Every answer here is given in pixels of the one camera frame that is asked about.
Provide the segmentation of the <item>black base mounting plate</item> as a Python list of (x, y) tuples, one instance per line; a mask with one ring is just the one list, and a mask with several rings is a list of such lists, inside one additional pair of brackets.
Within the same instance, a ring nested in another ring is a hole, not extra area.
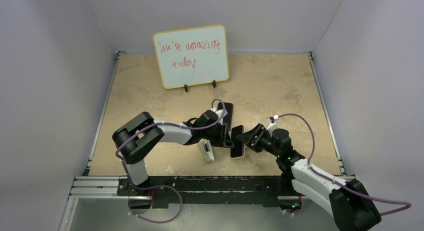
[(289, 212), (307, 204), (281, 176), (150, 176), (133, 187), (127, 178), (118, 180), (120, 197), (152, 198), (155, 209), (170, 204), (261, 205)]

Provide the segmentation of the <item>whiteboard with red writing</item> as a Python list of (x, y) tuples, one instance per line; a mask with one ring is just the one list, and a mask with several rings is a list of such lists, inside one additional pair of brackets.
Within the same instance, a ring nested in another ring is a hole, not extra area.
[(230, 77), (222, 24), (156, 32), (152, 41), (165, 89), (223, 82)]

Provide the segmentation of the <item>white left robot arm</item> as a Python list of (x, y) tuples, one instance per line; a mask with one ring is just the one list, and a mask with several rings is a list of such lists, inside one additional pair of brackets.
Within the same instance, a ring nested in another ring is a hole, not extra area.
[(138, 196), (149, 190), (149, 175), (145, 157), (158, 143), (194, 145), (207, 140), (213, 147), (232, 148), (230, 129), (223, 118), (223, 109), (209, 109), (200, 117), (182, 123), (171, 123), (155, 119), (149, 112), (142, 112), (112, 134), (117, 148), (117, 157), (123, 162), (131, 179), (129, 188)]

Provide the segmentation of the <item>silver stapler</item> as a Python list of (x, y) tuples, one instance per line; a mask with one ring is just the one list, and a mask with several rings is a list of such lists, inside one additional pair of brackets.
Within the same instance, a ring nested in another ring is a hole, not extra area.
[(207, 163), (214, 162), (215, 157), (213, 153), (213, 148), (209, 140), (202, 139), (198, 146), (200, 148), (200, 151)]

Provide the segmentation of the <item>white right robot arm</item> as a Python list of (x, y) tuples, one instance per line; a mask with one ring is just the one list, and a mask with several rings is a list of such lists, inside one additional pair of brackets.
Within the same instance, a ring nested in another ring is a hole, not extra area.
[(368, 231), (381, 222), (377, 207), (372, 200), (365, 198), (368, 192), (360, 181), (329, 175), (309, 163), (293, 148), (287, 130), (276, 128), (269, 131), (258, 124), (232, 139), (257, 153), (266, 151), (274, 155), (282, 172), (282, 191), (288, 195), (297, 192), (307, 196), (333, 217), (339, 230)]

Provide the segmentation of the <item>black phone case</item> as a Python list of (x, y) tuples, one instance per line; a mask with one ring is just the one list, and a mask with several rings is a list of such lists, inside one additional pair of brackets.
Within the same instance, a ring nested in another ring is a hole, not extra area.
[(218, 131), (220, 131), (224, 127), (224, 125), (226, 125), (226, 127), (229, 130), (231, 130), (232, 128), (234, 105), (230, 102), (224, 102), (224, 105), (225, 105), (225, 111), (224, 111), (224, 107), (222, 103), (219, 102), (215, 112), (218, 118), (220, 118), (222, 114), (224, 114), (224, 117), (220, 120), (220, 123), (217, 125), (216, 129)]

